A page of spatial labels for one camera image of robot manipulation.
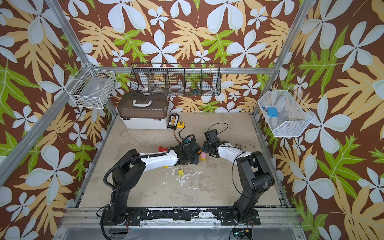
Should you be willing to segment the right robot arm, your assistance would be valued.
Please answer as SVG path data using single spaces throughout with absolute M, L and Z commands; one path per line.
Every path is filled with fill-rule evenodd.
M 265 157 L 260 151 L 243 151 L 227 141 L 221 141 L 216 129 L 205 132 L 205 137 L 203 152 L 237 166 L 243 191 L 232 207 L 232 218 L 238 224 L 252 221 L 256 218 L 254 208 L 259 198 L 275 184 Z

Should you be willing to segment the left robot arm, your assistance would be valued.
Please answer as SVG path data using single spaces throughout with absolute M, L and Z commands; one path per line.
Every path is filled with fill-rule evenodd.
M 202 152 L 196 141 L 179 144 L 163 152 L 144 154 L 132 149 L 128 151 L 105 174 L 104 184 L 111 188 L 111 200 L 101 216 L 101 225 L 122 224 L 126 219 L 130 191 L 142 174 L 150 170 L 178 165 L 197 165 Z

